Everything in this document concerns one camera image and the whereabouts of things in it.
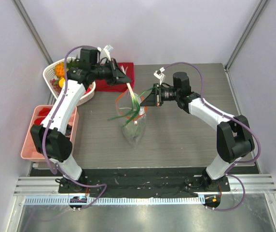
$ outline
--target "pink plastic container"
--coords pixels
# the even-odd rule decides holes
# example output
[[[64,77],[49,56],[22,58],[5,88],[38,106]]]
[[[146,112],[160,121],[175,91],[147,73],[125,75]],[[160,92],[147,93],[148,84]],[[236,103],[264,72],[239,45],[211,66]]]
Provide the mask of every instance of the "pink plastic container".
[[[35,108],[30,126],[28,127],[28,133],[27,133],[27,136],[26,136],[26,139],[24,141],[22,151],[21,151],[21,158],[30,160],[32,162],[45,162],[45,157],[41,153],[38,153],[36,151],[36,148],[33,143],[31,133],[30,133],[30,130],[31,130],[32,125],[34,124],[34,121],[37,118],[41,118],[41,117],[45,118],[44,116],[38,116],[39,112],[43,108],[51,109],[52,105],[39,105]],[[73,113],[70,116],[69,122],[68,122],[68,124],[72,126],[69,140],[72,143],[73,149],[74,149],[74,145],[75,145],[78,120],[79,120],[79,114],[77,111],[77,107],[75,107]]]

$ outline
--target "aluminum frame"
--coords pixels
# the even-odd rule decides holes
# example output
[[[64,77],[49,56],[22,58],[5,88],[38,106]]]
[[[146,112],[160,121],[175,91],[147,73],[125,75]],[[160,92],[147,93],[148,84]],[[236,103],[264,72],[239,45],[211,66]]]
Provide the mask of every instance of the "aluminum frame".
[[[246,193],[276,193],[276,187],[270,174],[239,174],[236,175],[244,184]],[[20,177],[18,179],[14,196],[56,196],[63,195],[58,193],[59,184],[55,182],[56,177]],[[228,177],[230,192],[223,194],[242,194],[239,182]],[[200,192],[199,194],[218,194],[218,192]]]
[[[254,26],[257,23],[257,20],[261,16],[263,10],[266,8],[266,6],[267,6],[268,3],[269,3],[269,0],[261,0],[258,3],[258,5],[257,5],[257,7],[256,7],[256,9],[255,9],[255,11],[254,11],[254,13],[252,15],[252,17],[250,18],[247,26],[245,27],[245,30],[242,33],[241,38],[239,39],[237,45],[235,46],[234,51],[232,52],[232,54],[231,54],[231,56],[230,56],[230,58],[229,58],[229,60],[228,60],[228,62],[226,64],[226,66],[225,66],[226,70],[229,70],[231,68],[231,66],[232,66],[235,58],[239,54],[241,48],[243,47],[244,43],[248,39],[249,34],[252,32]]]
[[[265,194],[268,207],[276,227],[276,187],[270,174],[239,174],[236,175],[243,182],[246,193],[248,194]],[[42,196],[47,199],[57,196],[74,196],[76,194],[58,193],[58,183],[56,177],[20,177],[14,191],[14,205],[12,214],[8,222],[7,232],[15,232],[18,229],[19,221],[23,216],[23,206],[28,196]],[[242,188],[239,182],[228,177],[231,191],[223,194],[242,194]],[[218,192],[200,192],[200,195],[218,194]]]

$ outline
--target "red block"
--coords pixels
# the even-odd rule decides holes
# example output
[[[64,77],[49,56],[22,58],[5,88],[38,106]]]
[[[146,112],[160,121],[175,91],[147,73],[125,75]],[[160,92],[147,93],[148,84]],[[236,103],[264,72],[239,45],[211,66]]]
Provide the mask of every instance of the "red block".
[[[118,63],[119,66],[123,66],[126,75],[132,80],[130,86],[134,88],[135,83],[135,73],[134,73],[134,63]],[[116,86],[109,86],[107,85],[105,80],[96,80],[96,88],[95,91],[102,91],[102,92],[124,92],[127,90],[126,84],[123,85],[116,85]]]

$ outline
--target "white basket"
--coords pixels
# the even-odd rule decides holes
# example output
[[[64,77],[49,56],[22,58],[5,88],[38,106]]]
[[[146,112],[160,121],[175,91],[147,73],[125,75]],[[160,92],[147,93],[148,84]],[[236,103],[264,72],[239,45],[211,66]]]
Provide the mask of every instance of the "white basket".
[[[67,61],[69,61],[70,59],[75,59],[75,57],[68,57]],[[57,99],[59,94],[58,94],[58,92],[56,92],[53,89],[53,87],[50,83],[50,80],[57,79],[57,76],[55,75],[55,67],[56,67],[56,65],[58,65],[61,62],[64,62],[64,59],[61,59],[57,62],[54,62],[53,64],[51,64],[47,68],[45,68],[44,71],[42,72],[42,76],[43,76],[47,86],[49,87],[50,91],[52,92],[53,96],[55,97],[55,99]],[[88,100],[90,100],[94,96],[94,91],[95,91],[95,87],[96,87],[95,82],[93,82],[89,87],[90,87],[91,91],[88,92],[87,94],[84,94],[80,98],[80,100],[77,103],[77,106],[87,102]]]

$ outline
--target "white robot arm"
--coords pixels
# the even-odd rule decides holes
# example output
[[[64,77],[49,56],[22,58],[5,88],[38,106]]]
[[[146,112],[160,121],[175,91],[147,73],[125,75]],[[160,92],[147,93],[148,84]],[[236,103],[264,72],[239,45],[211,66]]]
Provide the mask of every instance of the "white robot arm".
[[[162,106],[164,101],[176,101],[179,108],[202,119],[216,131],[218,154],[203,170],[202,177],[206,189],[217,188],[231,165],[254,149],[252,135],[229,118],[234,118],[249,127],[248,120],[242,115],[227,114],[201,99],[199,94],[192,92],[189,77],[184,72],[173,74],[173,86],[162,83],[165,78],[163,70],[154,73],[155,77],[160,79],[160,84],[153,85],[150,95],[140,106]]]
[[[33,125],[30,131],[37,151],[44,154],[42,148],[44,132],[49,127],[45,140],[47,157],[66,174],[64,177],[81,184],[86,184],[85,175],[72,156],[72,144],[65,137],[65,131],[79,99],[95,80],[104,79],[109,85],[131,82],[130,78],[120,70],[116,60],[110,57],[111,50],[110,45],[103,49],[84,46],[77,60],[78,67],[67,71],[67,86],[63,86],[49,115],[40,126]]]

